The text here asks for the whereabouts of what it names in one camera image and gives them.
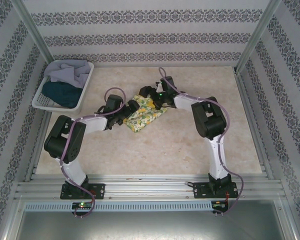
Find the white laundry basket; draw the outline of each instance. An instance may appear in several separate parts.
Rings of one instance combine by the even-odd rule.
[[[83,101],[85,99],[85,96],[86,96],[86,90],[88,88],[88,85],[89,85],[89,82],[90,82],[90,78],[91,78],[91,74],[94,70],[94,64],[92,62],[88,62],[91,70],[90,70],[90,73],[89,73],[89,76],[85,82],[85,85],[83,87],[83,90],[82,90],[82,93],[81,93],[81,96],[80,96],[80,99],[78,101],[78,104],[74,107],[74,108],[67,108],[67,107],[63,107],[63,106],[60,106],[59,104],[55,103],[54,101],[52,101],[50,98],[44,96],[41,91],[42,91],[42,87],[44,86],[44,84],[46,82],[49,81],[49,77],[44,77],[42,79],[42,82],[38,88],[38,90],[36,91],[35,95],[34,95],[34,98],[32,100],[32,106],[36,109],[42,109],[42,110],[46,110],[46,111],[49,111],[49,112],[62,112],[62,113],[72,113],[72,114],[79,114],[80,111],[81,111],[81,108],[82,108],[82,104],[83,104]]]

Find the beige floor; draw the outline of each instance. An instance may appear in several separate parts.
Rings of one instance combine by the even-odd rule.
[[[230,170],[261,173],[231,67],[166,67],[181,91],[198,97],[217,98],[229,112],[231,125],[225,136],[225,156]],[[104,105],[111,87],[124,89],[128,100],[139,89],[160,79],[156,67],[95,68],[80,115],[90,115]],[[60,114],[53,113],[48,133]],[[138,133],[126,125],[85,135],[78,156],[87,174],[206,174],[209,153],[197,133],[193,115],[182,109],[168,111]],[[60,174],[60,167],[44,150],[37,174]]]

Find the towel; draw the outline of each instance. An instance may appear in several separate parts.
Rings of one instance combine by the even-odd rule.
[[[44,70],[44,76],[49,76],[51,82],[64,82],[83,89],[90,70],[86,60],[60,60],[51,62]]]
[[[160,110],[157,110],[150,97],[136,95],[132,100],[137,101],[140,107],[123,122],[135,133],[138,133],[141,129],[168,110],[166,107],[162,107]]]
[[[73,109],[78,104],[82,88],[62,81],[48,81],[43,85],[41,93],[60,106]]]

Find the vented metal strip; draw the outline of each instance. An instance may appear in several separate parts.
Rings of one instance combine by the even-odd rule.
[[[29,202],[26,212],[71,212],[72,202]],[[211,201],[97,202],[94,212],[212,211]]]

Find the yellow patterned cloth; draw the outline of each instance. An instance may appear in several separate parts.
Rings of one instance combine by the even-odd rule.
[[[168,109],[162,107],[160,110],[155,108],[155,105],[150,97],[135,95],[133,97],[139,105],[139,109],[123,122],[135,133],[139,132],[153,120],[164,114]]]

